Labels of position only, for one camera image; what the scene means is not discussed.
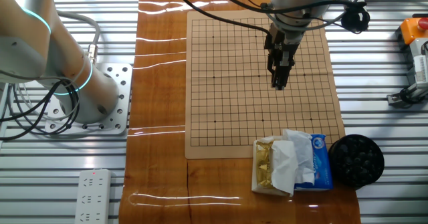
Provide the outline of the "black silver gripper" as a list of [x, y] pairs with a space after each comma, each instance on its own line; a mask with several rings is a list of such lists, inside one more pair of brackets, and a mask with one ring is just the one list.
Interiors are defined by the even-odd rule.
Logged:
[[284, 30], [270, 25], [264, 49], [268, 51], [267, 70], [272, 75], [272, 87], [276, 90], [286, 87], [290, 66], [294, 65], [294, 55], [302, 38], [302, 31]]

